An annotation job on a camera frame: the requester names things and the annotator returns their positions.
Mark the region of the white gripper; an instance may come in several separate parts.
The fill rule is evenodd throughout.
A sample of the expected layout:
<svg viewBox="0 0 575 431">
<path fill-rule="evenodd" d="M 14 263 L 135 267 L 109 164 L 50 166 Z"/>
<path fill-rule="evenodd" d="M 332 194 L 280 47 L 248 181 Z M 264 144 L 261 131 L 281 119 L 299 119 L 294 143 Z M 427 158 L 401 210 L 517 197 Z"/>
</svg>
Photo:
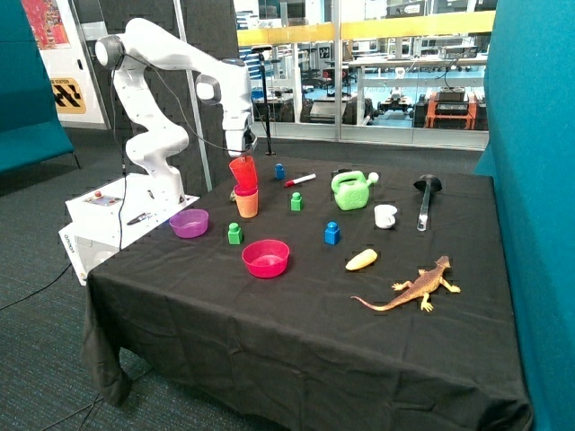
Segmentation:
<svg viewBox="0 0 575 431">
<path fill-rule="evenodd" d="M 252 153 L 258 145 L 258 139 L 253 134 L 251 113 L 225 113 L 222 127 L 225 131 L 226 149 L 230 157 L 238 157 L 246 161 L 246 153 Z"/>
</svg>

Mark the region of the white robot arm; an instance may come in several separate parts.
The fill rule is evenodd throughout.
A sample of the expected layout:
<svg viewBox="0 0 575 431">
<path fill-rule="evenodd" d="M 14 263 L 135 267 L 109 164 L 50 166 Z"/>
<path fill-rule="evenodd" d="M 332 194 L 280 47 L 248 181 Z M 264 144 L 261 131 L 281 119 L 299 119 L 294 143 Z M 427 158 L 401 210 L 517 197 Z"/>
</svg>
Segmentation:
<svg viewBox="0 0 575 431">
<path fill-rule="evenodd" d="M 129 160 L 146 170 L 156 202 L 176 205 L 184 199 L 181 174 L 166 159 L 188 146 L 189 135 L 160 111 L 144 77 L 147 67 L 198 72 L 199 98 L 223 109 L 227 152 L 243 156 L 251 147 L 252 87 L 242 60 L 216 59 L 143 18 L 130 20 L 121 34 L 98 39 L 95 53 L 112 71 L 113 86 L 129 119 L 145 128 L 129 139 L 126 149 Z"/>
</svg>

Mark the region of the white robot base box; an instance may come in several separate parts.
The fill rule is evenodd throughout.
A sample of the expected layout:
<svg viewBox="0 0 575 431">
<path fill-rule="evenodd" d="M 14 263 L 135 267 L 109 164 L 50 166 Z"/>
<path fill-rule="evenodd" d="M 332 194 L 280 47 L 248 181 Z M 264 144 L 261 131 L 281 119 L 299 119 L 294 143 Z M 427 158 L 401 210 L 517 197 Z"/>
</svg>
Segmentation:
<svg viewBox="0 0 575 431">
<path fill-rule="evenodd" d="M 59 237 L 79 283 L 84 286 L 92 269 L 197 200 L 184 194 L 167 201 L 153 189 L 149 176 L 138 173 L 68 200 L 71 223 L 59 231 Z M 144 213 L 152 215 L 128 225 Z"/>
</svg>

